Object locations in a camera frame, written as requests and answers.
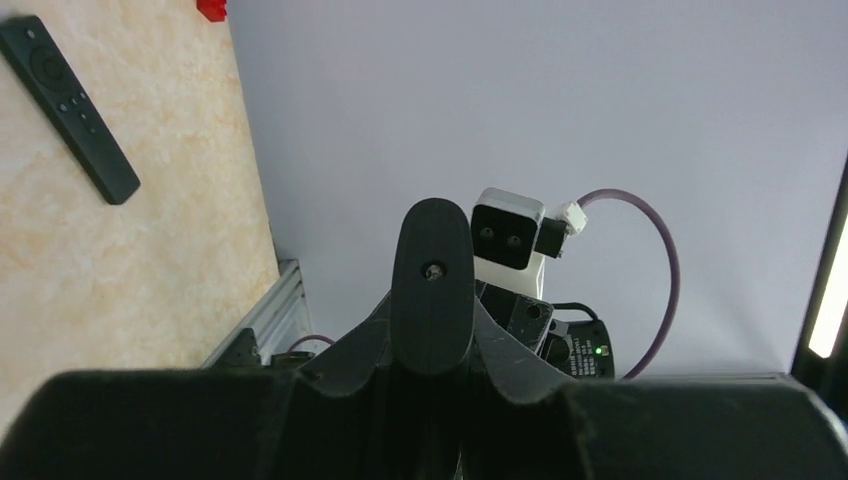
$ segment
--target cable connector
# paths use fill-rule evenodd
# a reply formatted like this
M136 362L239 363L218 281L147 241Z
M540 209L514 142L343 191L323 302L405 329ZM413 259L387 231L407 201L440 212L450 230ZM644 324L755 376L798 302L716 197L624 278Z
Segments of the cable connector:
M577 202L563 205L557 213L556 219L568 224L569 237L580 234L586 228L586 222L589 220Z

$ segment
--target gray wall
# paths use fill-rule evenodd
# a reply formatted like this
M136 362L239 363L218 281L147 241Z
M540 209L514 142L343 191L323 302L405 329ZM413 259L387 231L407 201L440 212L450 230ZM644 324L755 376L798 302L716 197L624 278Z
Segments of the gray wall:
M848 2L684 3L232 1L273 233L316 331L341 336L385 293L422 198L470 209L497 186L554 206L610 186L681 252L648 371L786 369L848 150ZM593 306L623 373L668 266L635 209L589 215L545 298Z

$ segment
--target red block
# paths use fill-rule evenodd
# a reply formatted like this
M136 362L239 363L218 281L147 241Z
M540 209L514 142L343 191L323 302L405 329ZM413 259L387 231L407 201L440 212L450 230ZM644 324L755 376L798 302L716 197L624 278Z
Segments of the red block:
M197 9L210 22L223 22L227 18L227 0L197 0Z

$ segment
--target light fixture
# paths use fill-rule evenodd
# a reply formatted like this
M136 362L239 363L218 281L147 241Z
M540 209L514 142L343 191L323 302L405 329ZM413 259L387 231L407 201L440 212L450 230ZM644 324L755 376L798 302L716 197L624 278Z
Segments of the light fixture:
M824 288L813 333L810 335L810 350L821 358L828 358L833 352L839 326L848 307L848 232L842 228L836 255L830 266L830 274Z

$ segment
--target purple cable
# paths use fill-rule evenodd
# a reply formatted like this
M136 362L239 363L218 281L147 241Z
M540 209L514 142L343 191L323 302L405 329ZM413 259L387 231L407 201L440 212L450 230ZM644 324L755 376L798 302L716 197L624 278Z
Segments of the purple cable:
M294 342L292 344L292 346L289 347L288 351L293 352L294 349L299 347L302 343L308 342L310 340L318 340L318 341L324 342L328 345L332 345L332 344L336 343L333 339L331 339L330 337L325 337L324 335L306 335L304 337L299 338L296 342Z
M660 214L648 205L648 202L642 200L636 195L616 188L602 188L583 195L579 200L577 200L577 204L580 205L580 208L585 209L597 200L606 199L627 202L648 216L648 219L650 219L651 223L653 223L657 228L657 231L665 244L665 251L668 254L668 263L671 267L671 291L668 294L668 305L665 307L665 314L663 315L662 323L660 323L660 328L657 331L657 335L654 337L654 341L651 342L651 346L648 347L648 351L645 352L642 359L636 363L636 366L622 377L631 379L642 373L642 370L644 370L645 367L651 363L654 357L657 356L657 352L660 351L660 347L662 347L663 342L665 342L665 337L668 336L668 331L671 329L671 323L674 321L674 314L677 312L677 302L680 300L680 258L677 255L677 248L674 246L674 240L671 238L671 232L668 230L668 226L666 226L662 217L660 217Z

